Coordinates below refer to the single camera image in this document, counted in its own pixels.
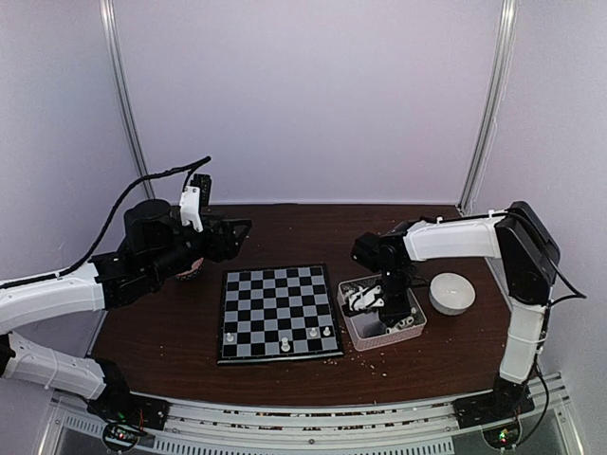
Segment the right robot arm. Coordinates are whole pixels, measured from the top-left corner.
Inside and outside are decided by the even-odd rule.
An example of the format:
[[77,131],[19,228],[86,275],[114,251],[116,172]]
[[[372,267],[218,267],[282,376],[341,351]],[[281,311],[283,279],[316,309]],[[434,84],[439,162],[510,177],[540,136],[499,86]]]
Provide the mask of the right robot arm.
[[556,241],[528,203],[516,201],[501,211],[453,219],[421,217],[382,235],[365,232],[355,240],[351,257],[378,277],[349,292],[344,309],[350,316],[375,312],[389,327],[411,314],[409,293],[417,264],[458,258],[500,263],[510,321],[486,408],[503,419],[522,404],[547,338],[561,258]]

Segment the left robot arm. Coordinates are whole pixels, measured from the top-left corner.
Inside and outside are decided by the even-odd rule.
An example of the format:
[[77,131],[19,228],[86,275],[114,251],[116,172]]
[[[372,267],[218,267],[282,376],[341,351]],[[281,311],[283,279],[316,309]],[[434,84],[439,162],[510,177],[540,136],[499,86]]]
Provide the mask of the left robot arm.
[[160,199],[124,214],[125,237],[115,252],[93,256],[71,272],[53,272],[1,285],[1,376],[79,395],[92,410],[117,421],[137,411],[126,379],[112,361],[68,355],[37,344],[16,328],[72,313],[110,311],[160,290],[199,260],[235,258],[249,219],[183,221]]

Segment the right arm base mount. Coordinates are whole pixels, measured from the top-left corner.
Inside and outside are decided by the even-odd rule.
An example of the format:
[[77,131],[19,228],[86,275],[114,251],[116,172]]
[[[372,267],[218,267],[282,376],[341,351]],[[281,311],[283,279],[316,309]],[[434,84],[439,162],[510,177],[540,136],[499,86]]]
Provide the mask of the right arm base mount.
[[487,445],[506,451],[523,439],[520,416],[535,409],[527,382],[517,384],[497,375],[492,389],[452,402],[460,429],[481,426]]

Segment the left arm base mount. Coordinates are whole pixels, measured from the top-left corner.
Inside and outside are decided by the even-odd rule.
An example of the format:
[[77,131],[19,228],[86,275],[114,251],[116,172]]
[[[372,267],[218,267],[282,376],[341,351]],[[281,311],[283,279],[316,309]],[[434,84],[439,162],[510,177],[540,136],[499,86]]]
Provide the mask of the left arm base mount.
[[110,382],[96,399],[84,399],[86,410],[103,420],[101,441],[111,452],[133,449],[148,430],[163,430],[170,403],[164,399],[133,394],[124,381]]

